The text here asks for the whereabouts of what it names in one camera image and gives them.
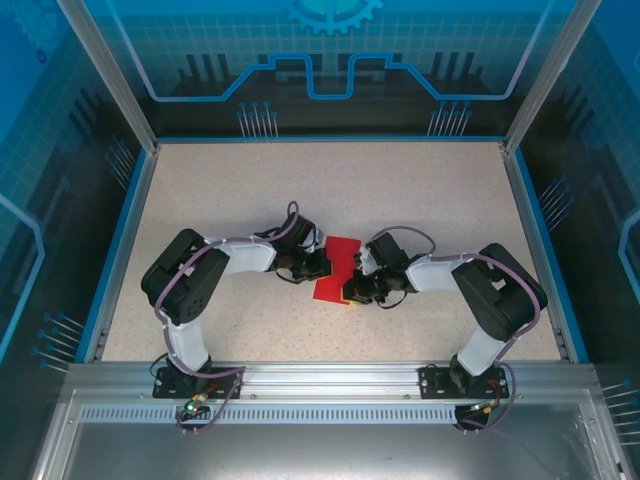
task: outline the speckled tabletop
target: speckled tabletop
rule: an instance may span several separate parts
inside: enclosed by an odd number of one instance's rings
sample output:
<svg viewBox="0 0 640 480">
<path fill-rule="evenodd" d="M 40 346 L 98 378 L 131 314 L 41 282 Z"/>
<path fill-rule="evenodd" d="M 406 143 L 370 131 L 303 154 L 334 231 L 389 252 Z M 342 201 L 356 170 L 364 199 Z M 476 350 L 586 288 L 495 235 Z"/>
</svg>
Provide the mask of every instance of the speckled tabletop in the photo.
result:
<svg viewBox="0 0 640 480">
<path fill-rule="evenodd" d="M 495 143 L 164 145 L 103 359 L 165 351 L 140 280 L 181 229 L 249 235 L 281 225 L 291 199 L 327 235 L 367 240 L 386 226 L 412 225 L 436 239 L 438 254 L 499 242 L 535 273 Z M 410 256 L 428 248 L 409 232 L 394 237 Z M 224 277 L 202 316 L 213 359 L 448 360 L 476 325 L 459 292 L 409 295 L 386 311 L 313 300 L 313 289 L 274 274 Z M 506 358 L 559 358 L 546 312 Z"/>
</svg>

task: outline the enclosure frame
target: enclosure frame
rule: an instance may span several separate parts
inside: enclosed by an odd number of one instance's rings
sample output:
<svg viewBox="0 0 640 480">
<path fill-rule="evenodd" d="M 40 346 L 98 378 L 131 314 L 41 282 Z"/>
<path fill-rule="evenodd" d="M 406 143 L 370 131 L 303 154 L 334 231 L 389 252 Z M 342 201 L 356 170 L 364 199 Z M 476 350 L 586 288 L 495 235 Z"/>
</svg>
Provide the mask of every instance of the enclosure frame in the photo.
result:
<svg viewBox="0 0 640 480">
<path fill-rule="evenodd" d="M 148 363 L 93 362 L 108 333 L 126 265 L 133 248 L 137 227 L 158 158 L 160 146 L 126 83 L 106 42 L 98 31 L 82 0 L 58 0 L 72 28 L 78 35 L 101 77 L 131 125 L 142 146 L 149 152 L 135 188 L 133 202 L 126 214 L 122 237 L 118 239 L 113 264 L 104 285 L 96 314 L 87 324 L 92 336 L 84 353 L 76 358 L 83 362 L 70 366 L 49 431 L 37 460 L 34 479 L 61 479 L 67 468 L 83 408 L 117 408 L 136 405 L 153 410 L 175 407 L 180 402 L 154 400 L 150 397 L 151 379 Z M 518 208 L 526 239 L 540 282 L 549 294 L 549 313 L 561 353 L 559 362 L 514 362 L 518 377 L 515 405 L 572 404 L 581 412 L 584 429 L 593 453 L 593 462 L 603 479 L 618 479 L 620 463 L 627 478 L 636 478 L 622 455 L 615 427 L 608 413 L 595 369 L 579 364 L 580 341 L 572 337 L 571 319 L 563 307 L 563 298 L 553 274 L 553 266 L 545 250 L 536 205 L 527 188 L 528 172 L 518 161 L 518 145 L 530 127 L 554 82 L 589 25 L 600 0 L 577 0 L 551 53 L 540 70 L 504 139 L 499 139 L 505 169 Z M 301 141 L 281 137 L 277 141 Z M 416 370 L 427 363 L 250 363 L 244 376 L 242 395 L 230 406 L 246 406 L 249 410 L 265 405 L 385 405 L 393 411 L 406 405 L 428 408 L 460 404 L 460 401 L 420 400 Z M 103 423 L 121 423 L 114 418 Z"/>
</svg>

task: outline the black mounting bracket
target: black mounting bracket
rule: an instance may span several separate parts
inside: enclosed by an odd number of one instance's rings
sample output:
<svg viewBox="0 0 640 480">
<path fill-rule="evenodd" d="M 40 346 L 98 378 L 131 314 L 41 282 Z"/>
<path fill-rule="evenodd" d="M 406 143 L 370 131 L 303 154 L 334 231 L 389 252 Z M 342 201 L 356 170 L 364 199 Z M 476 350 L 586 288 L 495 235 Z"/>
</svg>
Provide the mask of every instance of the black mounting bracket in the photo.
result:
<svg viewBox="0 0 640 480">
<path fill-rule="evenodd" d="M 207 373 L 223 373 L 228 370 L 229 368 L 211 368 L 207 370 Z M 161 367 L 156 373 L 152 396 L 153 398 L 180 398 L 187 400 L 194 395 L 211 389 L 208 393 L 208 398 L 222 400 L 229 394 L 229 390 L 233 387 L 235 379 L 235 375 L 230 375 L 213 380 L 205 380 L 206 383 L 195 388 L 195 384 L 185 382 L 184 374 L 177 373 L 176 369 Z M 231 395 L 232 399 L 240 398 L 241 388 L 242 385 L 236 388 L 236 391 Z"/>
<path fill-rule="evenodd" d="M 500 386 L 500 399 L 509 398 L 509 386 L 503 368 L 491 367 L 478 377 L 474 377 L 473 384 L 465 393 L 451 379 L 451 367 L 427 365 L 418 369 L 418 385 L 420 398 L 423 400 L 493 400 L 496 391 L 490 385 L 490 380 L 496 380 Z"/>
</svg>

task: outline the gear icon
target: gear icon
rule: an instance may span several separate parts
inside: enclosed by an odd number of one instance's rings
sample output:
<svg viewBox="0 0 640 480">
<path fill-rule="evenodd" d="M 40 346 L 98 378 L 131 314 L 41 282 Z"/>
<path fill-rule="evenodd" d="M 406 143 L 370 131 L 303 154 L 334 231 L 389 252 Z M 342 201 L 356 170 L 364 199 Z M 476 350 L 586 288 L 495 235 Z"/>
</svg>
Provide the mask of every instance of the gear icon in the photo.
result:
<svg viewBox="0 0 640 480">
<path fill-rule="evenodd" d="M 371 20 L 373 10 L 382 7 L 382 0 L 280 0 L 280 4 L 300 28 L 333 35 L 336 30 L 347 33 L 349 28 L 360 28 L 362 20 Z"/>
<path fill-rule="evenodd" d="M 0 11 L 14 14 L 30 41 L 42 48 L 58 32 L 58 13 L 54 0 L 4 0 Z"/>
</svg>

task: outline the red block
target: red block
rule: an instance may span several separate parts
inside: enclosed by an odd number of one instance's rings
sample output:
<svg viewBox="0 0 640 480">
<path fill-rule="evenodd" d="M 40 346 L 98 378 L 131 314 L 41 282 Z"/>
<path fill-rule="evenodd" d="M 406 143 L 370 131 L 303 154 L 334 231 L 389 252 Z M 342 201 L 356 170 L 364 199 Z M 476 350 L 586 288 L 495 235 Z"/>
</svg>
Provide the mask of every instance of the red block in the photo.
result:
<svg viewBox="0 0 640 480">
<path fill-rule="evenodd" d="M 349 305 L 342 298 L 342 286 L 353 276 L 356 262 L 353 258 L 361 242 L 355 238 L 327 237 L 325 248 L 331 261 L 331 275 L 316 281 L 313 298 Z"/>
</svg>

